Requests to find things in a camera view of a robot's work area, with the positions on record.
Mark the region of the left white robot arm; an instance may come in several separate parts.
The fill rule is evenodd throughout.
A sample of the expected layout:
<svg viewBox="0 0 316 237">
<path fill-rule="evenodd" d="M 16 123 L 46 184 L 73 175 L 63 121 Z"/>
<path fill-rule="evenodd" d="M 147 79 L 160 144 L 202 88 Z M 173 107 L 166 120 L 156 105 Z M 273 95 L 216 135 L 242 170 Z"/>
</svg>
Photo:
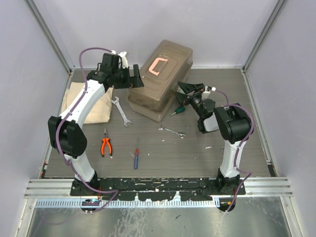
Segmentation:
<svg viewBox="0 0 316 237">
<path fill-rule="evenodd" d="M 133 74 L 125 51 L 116 53 L 105 50 L 101 63 L 88 74 L 83 73 L 84 85 L 71 105 L 59 116 L 51 116 L 48 120 L 50 143 L 62 156 L 78 181 L 81 190 L 88 196 L 95 195 L 99 190 L 98 176 L 91 167 L 86 155 L 87 138 L 82 126 L 96 104 L 108 89 L 140 88 L 139 66 L 134 64 Z"/>
</svg>

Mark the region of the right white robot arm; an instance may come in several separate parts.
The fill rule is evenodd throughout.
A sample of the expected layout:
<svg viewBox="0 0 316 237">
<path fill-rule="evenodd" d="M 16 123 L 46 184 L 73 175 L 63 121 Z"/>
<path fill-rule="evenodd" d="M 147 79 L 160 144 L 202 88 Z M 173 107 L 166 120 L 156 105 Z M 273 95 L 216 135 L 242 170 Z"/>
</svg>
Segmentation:
<svg viewBox="0 0 316 237">
<path fill-rule="evenodd" d="M 246 141 L 253 133 L 253 118 L 238 103 L 217 107 L 216 102 L 208 98 L 211 92 L 216 91 L 214 87 L 203 83 L 177 84 L 181 91 L 175 92 L 175 97 L 180 106 L 191 105 L 195 110 L 199 117 L 198 130 L 203 134 L 220 131 L 224 139 L 224 155 L 215 187 L 218 192 L 226 195 L 239 185 L 241 154 Z"/>
</svg>

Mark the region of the brown translucent toolbox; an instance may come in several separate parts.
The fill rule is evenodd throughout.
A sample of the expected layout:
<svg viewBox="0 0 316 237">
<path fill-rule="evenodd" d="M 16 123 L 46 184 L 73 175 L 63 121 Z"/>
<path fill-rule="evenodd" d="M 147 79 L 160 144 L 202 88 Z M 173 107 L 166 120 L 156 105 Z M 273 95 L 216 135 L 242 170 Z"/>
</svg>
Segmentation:
<svg viewBox="0 0 316 237">
<path fill-rule="evenodd" d="M 185 82 L 193 64 L 193 50 L 163 40 L 140 69 L 144 87 L 128 90 L 131 109 L 160 122 L 175 99 L 177 82 Z"/>
</svg>

